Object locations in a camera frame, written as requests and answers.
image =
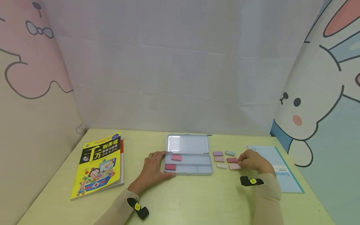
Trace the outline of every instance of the block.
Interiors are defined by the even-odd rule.
[[[226,159],[226,161],[227,161],[228,163],[236,163],[236,160],[237,160],[237,158],[235,158],[235,157],[233,157],[233,158],[227,158],[227,159]]]
[[[215,162],[225,162],[225,158],[221,156],[215,156],[214,157]]]
[[[225,151],[225,155],[228,155],[228,156],[235,156],[235,152]]]
[[[171,156],[171,160],[181,161],[181,156],[180,156],[180,155],[172,155],[172,156]]]
[[[176,170],[176,165],[175,164],[165,164],[165,169],[166,170]]]
[[[226,168],[227,168],[227,166],[226,166],[225,164],[221,164],[221,163],[217,163],[217,164],[216,164],[216,167],[217,167],[217,168],[222,168],[222,169],[226,169]]]
[[[241,167],[240,167],[238,164],[236,164],[236,163],[230,164],[230,165],[229,165],[229,168],[230,168],[230,170],[238,170],[238,169],[241,169]]]
[[[223,156],[224,154],[222,152],[213,152],[214,156]]]

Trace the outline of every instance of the sleeve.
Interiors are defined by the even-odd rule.
[[[256,187],[254,225],[283,225],[281,187],[273,174],[260,174],[264,184]]]
[[[116,197],[110,208],[97,220],[94,225],[123,225],[134,210],[127,203],[128,198],[135,198],[139,201],[139,196],[130,192],[126,188],[119,194],[118,197]]]

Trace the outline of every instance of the paper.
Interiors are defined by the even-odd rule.
[[[294,177],[275,147],[248,145],[248,148],[256,151],[271,163],[274,167],[282,192],[304,193],[304,190],[297,182],[296,177]]]

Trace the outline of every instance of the rabbit eye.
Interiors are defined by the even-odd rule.
[[[301,99],[300,98],[295,98],[294,100],[294,106],[298,107],[301,104]]]

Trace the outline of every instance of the black wrist strap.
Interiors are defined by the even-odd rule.
[[[241,176],[240,182],[241,182],[241,185],[243,185],[243,186],[255,186],[255,185],[264,184],[264,181],[259,178],[249,179],[247,176]]]
[[[135,198],[128,198],[127,203],[135,210],[136,214],[142,220],[144,220],[150,214],[148,208],[141,208],[141,205]]]

